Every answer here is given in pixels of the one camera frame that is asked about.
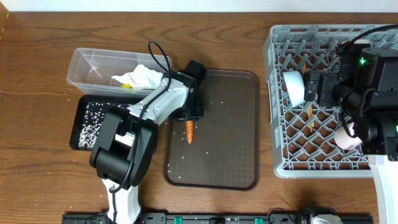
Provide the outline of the grey dishwasher rack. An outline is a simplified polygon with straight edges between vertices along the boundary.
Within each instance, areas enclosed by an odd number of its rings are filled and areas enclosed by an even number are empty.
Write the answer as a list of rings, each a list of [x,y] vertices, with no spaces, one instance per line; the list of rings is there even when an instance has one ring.
[[[321,107],[305,101],[293,108],[284,72],[337,72],[342,56],[355,44],[397,51],[397,26],[380,24],[276,25],[264,42],[264,65],[269,89],[271,150],[274,173],[280,178],[370,178],[372,172],[362,143],[344,150],[335,143],[335,131],[350,116],[338,106]],[[312,105],[313,116],[307,110]],[[309,124],[313,123],[312,133]]]

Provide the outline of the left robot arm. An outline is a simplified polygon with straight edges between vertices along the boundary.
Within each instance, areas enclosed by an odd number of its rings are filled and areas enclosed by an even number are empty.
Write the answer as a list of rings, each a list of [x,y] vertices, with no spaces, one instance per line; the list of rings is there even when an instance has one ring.
[[[159,126],[168,118],[198,120],[203,103],[197,97],[205,71],[165,73],[161,84],[140,102],[106,113],[90,155],[108,191],[107,223],[135,223],[141,206],[138,186],[149,168]]]

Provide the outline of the white napkin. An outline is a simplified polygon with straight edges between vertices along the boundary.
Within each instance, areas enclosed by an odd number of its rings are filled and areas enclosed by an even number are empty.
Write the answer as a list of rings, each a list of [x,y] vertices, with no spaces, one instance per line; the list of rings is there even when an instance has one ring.
[[[138,65],[133,72],[112,76],[111,86],[121,87],[123,83],[129,83],[132,89],[156,89],[161,83],[162,75],[161,72]]]

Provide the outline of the foil snack wrapper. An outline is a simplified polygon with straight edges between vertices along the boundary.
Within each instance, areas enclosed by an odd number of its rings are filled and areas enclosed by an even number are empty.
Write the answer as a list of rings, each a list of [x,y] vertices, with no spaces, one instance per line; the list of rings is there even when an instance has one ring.
[[[132,88],[132,86],[129,83],[123,83],[121,88]]]

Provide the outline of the pink cup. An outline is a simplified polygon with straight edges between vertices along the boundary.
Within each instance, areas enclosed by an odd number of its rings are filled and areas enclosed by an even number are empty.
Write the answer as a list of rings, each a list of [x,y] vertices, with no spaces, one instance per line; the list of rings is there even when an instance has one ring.
[[[343,127],[339,127],[335,133],[334,140],[336,145],[344,150],[352,150],[362,143],[360,138],[349,137]]]

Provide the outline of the spilled rice pile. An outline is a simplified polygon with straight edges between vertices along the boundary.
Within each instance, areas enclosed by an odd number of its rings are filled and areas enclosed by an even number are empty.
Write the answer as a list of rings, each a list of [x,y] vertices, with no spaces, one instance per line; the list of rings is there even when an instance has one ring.
[[[91,151],[99,135],[101,125],[112,107],[126,109],[128,104],[89,102],[83,107],[83,121],[78,128],[77,149]]]

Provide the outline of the clear plastic bin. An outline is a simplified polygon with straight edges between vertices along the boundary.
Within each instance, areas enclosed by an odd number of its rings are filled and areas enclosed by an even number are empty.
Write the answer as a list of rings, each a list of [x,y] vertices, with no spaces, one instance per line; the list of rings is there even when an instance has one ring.
[[[124,52],[105,49],[77,48],[67,74],[67,83],[76,86],[86,95],[144,98],[152,92],[148,88],[122,88],[112,79],[143,65],[163,73],[171,58],[162,55]]]

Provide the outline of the black plastic bin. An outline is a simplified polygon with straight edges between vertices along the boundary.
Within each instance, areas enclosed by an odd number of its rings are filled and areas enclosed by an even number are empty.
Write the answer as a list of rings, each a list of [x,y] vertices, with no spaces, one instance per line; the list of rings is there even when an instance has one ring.
[[[119,104],[128,104],[129,106],[135,105],[141,99],[140,98],[126,98],[126,97],[117,97],[117,96],[99,96],[99,95],[84,95],[80,98],[78,102],[78,107],[75,115],[74,124],[72,127],[72,133],[70,136],[69,145],[72,149],[77,150],[77,139],[78,139],[78,128],[83,121],[83,107],[86,106],[89,102],[97,102],[97,103],[119,103]]]

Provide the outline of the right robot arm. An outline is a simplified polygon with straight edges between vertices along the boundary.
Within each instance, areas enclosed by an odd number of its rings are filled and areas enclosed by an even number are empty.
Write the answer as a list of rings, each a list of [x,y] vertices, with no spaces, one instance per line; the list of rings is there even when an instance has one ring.
[[[349,138],[359,138],[373,173],[380,223],[397,223],[397,51],[355,44],[337,72],[303,73],[304,99],[338,106]]]

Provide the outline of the brown plastic serving tray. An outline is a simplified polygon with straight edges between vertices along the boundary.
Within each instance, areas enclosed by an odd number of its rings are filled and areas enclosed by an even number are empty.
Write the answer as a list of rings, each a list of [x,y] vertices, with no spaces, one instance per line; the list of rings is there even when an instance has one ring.
[[[259,79],[251,72],[209,70],[200,86],[204,116],[187,142],[174,121],[164,178],[174,186],[247,191],[259,179]]]

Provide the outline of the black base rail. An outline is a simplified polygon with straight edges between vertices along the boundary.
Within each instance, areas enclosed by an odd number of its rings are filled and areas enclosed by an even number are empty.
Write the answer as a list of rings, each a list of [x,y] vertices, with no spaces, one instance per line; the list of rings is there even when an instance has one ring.
[[[268,213],[168,213],[165,210],[148,210],[138,214],[136,224],[373,224],[371,215],[362,213],[339,214],[330,207],[306,208],[289,212],[273,208]]]

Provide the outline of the orange carrot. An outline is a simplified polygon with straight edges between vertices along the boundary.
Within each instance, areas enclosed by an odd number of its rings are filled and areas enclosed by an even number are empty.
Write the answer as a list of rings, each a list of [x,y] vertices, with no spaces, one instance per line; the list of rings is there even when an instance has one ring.
[[[194,122],[192,120],[187,120],[185,122],[187,142],[189,144],[191,144],[193,141],[193,125],[194,125]]]

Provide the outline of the light blue rice bowl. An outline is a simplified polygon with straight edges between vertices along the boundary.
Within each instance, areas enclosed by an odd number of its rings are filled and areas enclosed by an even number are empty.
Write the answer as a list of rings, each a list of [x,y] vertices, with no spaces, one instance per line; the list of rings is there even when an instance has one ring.
[[[290,71],[284,72],[283,76],[292,107],[295,108],[304,103],[305,85],[301,73]]]

